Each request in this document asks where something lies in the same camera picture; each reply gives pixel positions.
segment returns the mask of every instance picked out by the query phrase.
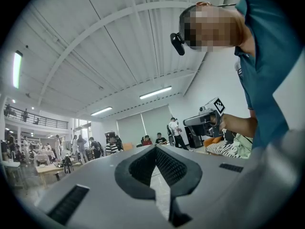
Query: floor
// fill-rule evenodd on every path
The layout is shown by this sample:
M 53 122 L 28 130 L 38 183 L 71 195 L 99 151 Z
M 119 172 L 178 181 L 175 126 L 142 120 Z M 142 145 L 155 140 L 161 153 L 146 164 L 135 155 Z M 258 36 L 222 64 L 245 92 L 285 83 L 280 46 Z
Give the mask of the floor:
M 191 148 L 191 150 L 193 150 L 194 152 L 199 152 L 201 154 L 205 153 L 204 147 L 200 147 L 197 149 Z M 36 205 L 40 198 L 46 193 L 46 191 L 50 189 L 54 183 L 58 182 L 55 176 L 45 176 L 46 183 L 48 184 L 48 188 L 45 189 L 43 187 L 40 176 L 36 172 L 34 164 L 22 164 L 21 170 L 23 175 L 25 176 L 28 189 L 15 188 L 14 193 L 17 198 L 27 203 Z M 63 178 L 65 175 L 66 174 L 64 174 L 63 172 L 60 172 L 60 178 Z M 156 192 L 156 206 L 160 210 L 161 214 L 166 219 L 168 219 L 170 208 L 170 188 L 165 182 L 163 176 L 161 175 L 157 167 L 152 173 L 151 188 L 153 188 Z

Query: teal shirt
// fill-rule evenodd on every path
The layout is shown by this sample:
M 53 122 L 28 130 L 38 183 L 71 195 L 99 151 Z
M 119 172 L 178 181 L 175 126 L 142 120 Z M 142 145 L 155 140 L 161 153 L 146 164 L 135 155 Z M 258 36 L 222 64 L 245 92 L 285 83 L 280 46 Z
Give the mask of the teal shirt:
M 255 41 L 255 57 L 235 48 L 248 107 L 255 111 L 258 123 L 253 147 L 266 147 L 288 130 L 272 94 L 293 68 L 303 44 L 273 0 L 240 0 L 235 7 L 244 15 Z

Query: hand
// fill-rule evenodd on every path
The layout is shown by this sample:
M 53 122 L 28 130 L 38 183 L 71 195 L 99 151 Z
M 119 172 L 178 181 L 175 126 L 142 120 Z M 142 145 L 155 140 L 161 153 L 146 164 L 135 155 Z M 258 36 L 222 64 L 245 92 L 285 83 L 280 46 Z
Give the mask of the hand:
M 222 129 L 225 129 L 225 114 L 222 115 L 220 118 L 221 118 L 221 122 L 220 122 L 220 125 L 219 125 L 219 130 L 222 131 Z M 211 123 L 216 124 L 216 116 L 215 115 L 211 115 Z

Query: ceiling light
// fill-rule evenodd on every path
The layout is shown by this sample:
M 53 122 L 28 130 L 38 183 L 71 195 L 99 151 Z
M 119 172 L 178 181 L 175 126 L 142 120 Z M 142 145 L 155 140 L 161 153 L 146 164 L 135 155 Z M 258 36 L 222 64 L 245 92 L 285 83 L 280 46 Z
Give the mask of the ceiling light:
M 102 110 L 100 110 L 100 111 L 98 111 L 98 112 L 96 112 L 96 113 L 93 113 L 93 114 L 91 114 L 91 115 L 92 115 L 92 116 L 98 115 L 98 114 L 100 114 L 100 113 L 103 113 L 103 112 L 108 111 L 108 110 L 111 110 L 111 109 L 112 109 L 112 107 L 108 107 L 108 108 L 102 109 Z
M 19 76 L 22 53 L 18 50 L 15 52 L 14 64 L 13 64 L 13 86 L 19 88 Z
M 165 87 L 165 88 L 160 89 L 160 90 L 158 90 L 158 91 L 154 91 L 154 92 L 151 92 L 151 93 L 142 95 L 142 96 L 140 96 L 140 99 L 144 99 L 144 98 L 147 98 L 147 97 L 154 96 L 154 95 L 156 95 L 156 94 L 164 93 L 164 92 L 169 91 L 169 90 L 171 90 L 171 89 L 172 89 L 172 87 L 171 87 L 171 86 L 168 86 L 168 87 Z

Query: arched ceiling beam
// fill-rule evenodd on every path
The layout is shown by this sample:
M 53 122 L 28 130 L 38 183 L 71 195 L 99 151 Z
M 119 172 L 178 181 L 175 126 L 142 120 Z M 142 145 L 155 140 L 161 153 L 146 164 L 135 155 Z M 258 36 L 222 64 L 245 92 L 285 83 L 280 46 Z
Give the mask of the arched ceiling beam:
M 145 11 L 145 10 L 153 10 L 153 9 L 164 9 L 164 8 L 187 8 L 190 5 L 188 2 L 181 2 L 181 1 L 162 1 L 162 2 L 149 2 L 149 3 L 142 3 L 136 5 L 136 9 L 138 12 Z M 49 72 L 47 79 L 42 87 L 41 90 L 41 97 L 38 100 L 38 106 L 41 104 L 42 96 L 44 95 L 52 77 L 54 76 L 55 72 L 61 65 L 61 63 L 65 60 L 65 58 L 74 50 L 74 48 L 79 45 L 84 39 L 90 36 L 92 33 L 97 31 L 98 29 L 102 28 L 103 26 L 120 19 L 124 16 L 130 15 L 134 12 L 132 7 L 128 7 L 117 11 L 113 14 L 106 16 L 105 18 L 101 19 L 100 21 L 96 22 L 88 29 L 86 29 L 83 33 L 81 33 L 77 38 L 74 39 L 73 42 L 65 49 L 65 51 L 60 55 L 57 59 L 55 64 L 52 66 L 51 71 Z

